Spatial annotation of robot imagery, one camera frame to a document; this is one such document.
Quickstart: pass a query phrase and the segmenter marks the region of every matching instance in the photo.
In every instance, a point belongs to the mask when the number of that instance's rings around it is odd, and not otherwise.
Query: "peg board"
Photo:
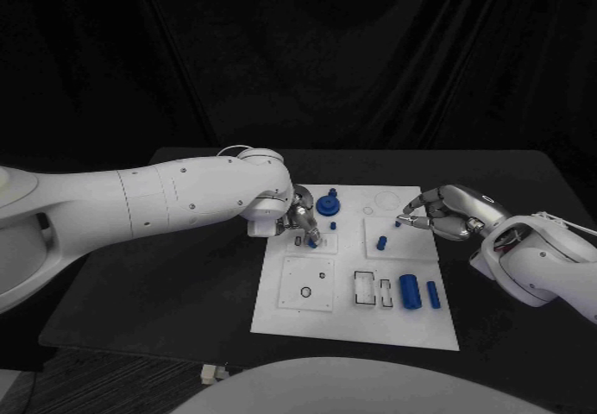
[[[286,230],[278,237],[269,237],[250,332],[458,351],[433,236],[426,230],[393,225],[403,206],[420,194],[419,187],[302,186],[314,201],[331,187],[338,192],[338,214],[324,217],[314,212],[328,243],[324,252],[302,244],[295,246],[301,230]],[[412,214],[423,215],[423,209]],[[337,224],[335,230],[330,229],[331,222]],[[380,235],[387,239],[383,251],[374,247]],[[354,303],[354,272],[374,275],[374,306]],[[397,278],[406,273],[418,280],[422,302],[418,310],[402,306]],[[382,308],[380,279],[390,283],[392,309]],[[431,280],[438,289],[439,309],[429,304]],[[283,300],[283,307],[282,298],[291,298],[289,304]]]

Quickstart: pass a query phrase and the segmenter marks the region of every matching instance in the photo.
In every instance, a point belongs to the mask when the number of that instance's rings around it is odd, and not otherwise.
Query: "robotic hand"
[[[428,207],[428,217],[410,216]],[[481,248],[471,266],[524,304],[540,306],[557,296],[597,323],[597,248],[565,224],[591,230],[540,212],[510,216],[482,194],[461,185],[423,192],[403,208],[396,221],[452,241],[478,234]]]
[[[234,216],[252,237],[302,228],[318,244],[311,208],[311,193],[266,149],[80,174],[0,167],[0,313],[102,246]]]

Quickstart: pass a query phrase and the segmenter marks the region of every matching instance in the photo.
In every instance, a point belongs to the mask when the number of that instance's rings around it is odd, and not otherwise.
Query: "black table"
[[[536,151],[279,150],[295,183],[459,183],[511,214],[546,210],[594,223],[547,157]],[[151,163],[214,155],[161,148]],[[597,408],[597,326],[556,299],[519,303],[467,265],[480,239],[435,237],[459,352],[249,333],[265,239],[236,217],[200,229],[95,251],[40,334],[54,347],[255,367],[307,356],[347,356],[423,367],[552,410]]]

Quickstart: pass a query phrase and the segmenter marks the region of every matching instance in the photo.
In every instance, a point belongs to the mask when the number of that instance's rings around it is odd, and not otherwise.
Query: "black backdrop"
[[[589,205],[588,0],[20,1],[0,27],[0,165],[82,172],[236,143],[534,148]],[[40,302],[0,324],[40,325]]]

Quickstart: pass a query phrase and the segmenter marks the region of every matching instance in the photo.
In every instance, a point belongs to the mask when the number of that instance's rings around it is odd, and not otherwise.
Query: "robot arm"
[[[250,236],[302,227],[317,244],[308,199],[308,191],[292,186],[282,157],[266,149],[109,172],[0,168],[0,312],[99,247],[234,216],[247,220]]]
[[[422,205],[431,218],[409,216]],[[597,323],[597,248],[560,219],[545,213],[511,217],[487,196],[445,185],[409,202],[396,220],[454,241],[480,234],[470,264],[484,276],[530,306],[559,296]]]

